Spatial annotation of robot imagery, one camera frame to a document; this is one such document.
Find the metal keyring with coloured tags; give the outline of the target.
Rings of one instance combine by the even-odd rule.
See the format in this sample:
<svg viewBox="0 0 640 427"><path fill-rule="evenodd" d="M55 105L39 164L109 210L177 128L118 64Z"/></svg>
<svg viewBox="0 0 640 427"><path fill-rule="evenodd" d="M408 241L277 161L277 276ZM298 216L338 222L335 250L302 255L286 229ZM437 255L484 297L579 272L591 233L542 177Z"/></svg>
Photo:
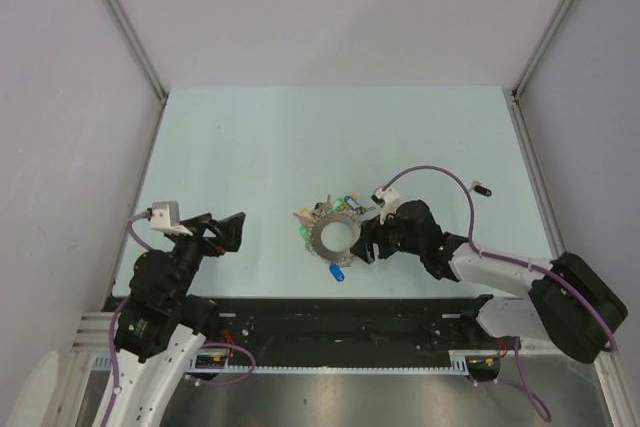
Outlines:
<svg viewBox="0 0 640 427"><path fill-rule="evenodd" d="M336 282L345 280L345 269L355 259L351 248L362 233L367 216L376 208L364 204L356 194L328 195L311 207L293 212L306 251L325 263Z"/></svg>

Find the black key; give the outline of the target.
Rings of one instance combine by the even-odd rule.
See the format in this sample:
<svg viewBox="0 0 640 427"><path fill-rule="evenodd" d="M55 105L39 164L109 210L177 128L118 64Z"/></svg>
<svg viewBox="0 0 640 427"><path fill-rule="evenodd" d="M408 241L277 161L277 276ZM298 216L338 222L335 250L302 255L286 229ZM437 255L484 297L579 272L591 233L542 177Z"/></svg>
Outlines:
<svg viewBox="0 0 640 427"><path fill-rule="evenodd" d="M479 194L479 195L485 196L485 197L491 197L493 195L493 192L492 192L491 189L489 189L488 187L484 186L483 184L481 184L478 181L473 181L472 182L470 190L475 192L475 193L477 193L477 194Z"/></svg>

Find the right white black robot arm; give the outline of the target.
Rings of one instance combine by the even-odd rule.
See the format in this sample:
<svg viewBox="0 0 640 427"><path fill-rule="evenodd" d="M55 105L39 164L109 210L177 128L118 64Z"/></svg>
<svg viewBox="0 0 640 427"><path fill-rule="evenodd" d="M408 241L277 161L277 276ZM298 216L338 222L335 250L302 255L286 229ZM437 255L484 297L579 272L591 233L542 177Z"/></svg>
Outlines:
<svg viewBox="0 0 640 427"><path fill-rule="evenodd" d="M371 264L402 252L420 259L436 279L504 292L480 295L461 323L463 340L484 348L498 337L550 341L575 361L591 364L614 345L628 316L624 303L578 255L542 262L474 247L441 229L421 200L364 221L351 253Z"/></svg>

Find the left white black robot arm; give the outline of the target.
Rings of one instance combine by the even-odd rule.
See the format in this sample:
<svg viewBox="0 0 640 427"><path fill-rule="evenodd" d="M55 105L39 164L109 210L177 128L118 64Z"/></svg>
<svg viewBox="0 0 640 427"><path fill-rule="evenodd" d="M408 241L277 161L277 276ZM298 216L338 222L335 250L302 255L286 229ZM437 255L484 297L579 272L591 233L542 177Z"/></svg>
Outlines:
<svg viewBox="0 0 640 427"><path fill-rule="evenodd" d="M159 202L126 224L134 241L144 220L170 240L169 251L143 246L134 263L129 294L110 319L110 378L95 414L95 426L157 426L190 361L222 331L217 304L190 294L206 257L239 251L243 212L222 220L211 214L182 220L173 202Z"/></svg>

